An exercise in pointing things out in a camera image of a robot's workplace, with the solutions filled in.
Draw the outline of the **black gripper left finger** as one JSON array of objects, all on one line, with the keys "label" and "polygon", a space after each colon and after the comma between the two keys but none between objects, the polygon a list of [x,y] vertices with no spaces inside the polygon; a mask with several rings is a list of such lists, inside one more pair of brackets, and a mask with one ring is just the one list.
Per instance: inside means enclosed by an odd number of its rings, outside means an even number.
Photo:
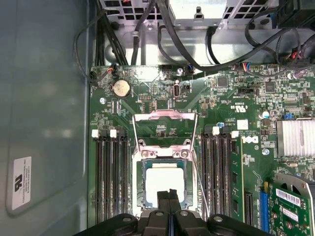
[{"label": "black gripper left finger", "polygon": [[140,218],[127,213],[116,215],[77,236],[167,236],[169,232],[170,203],[168,191],[157,192],[158,209],[143,211]]}]

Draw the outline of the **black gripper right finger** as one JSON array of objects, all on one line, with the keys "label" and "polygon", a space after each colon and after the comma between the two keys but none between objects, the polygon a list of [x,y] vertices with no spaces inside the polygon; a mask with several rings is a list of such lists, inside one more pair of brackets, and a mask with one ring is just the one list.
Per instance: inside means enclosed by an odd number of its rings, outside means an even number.
[{"label": "black gripper right finger", "polygon": [[170,209],[178,236],[266,236],[266,232],[222,214],[203,220],[196,211],[181,209],[177,191],[169,190]]}]

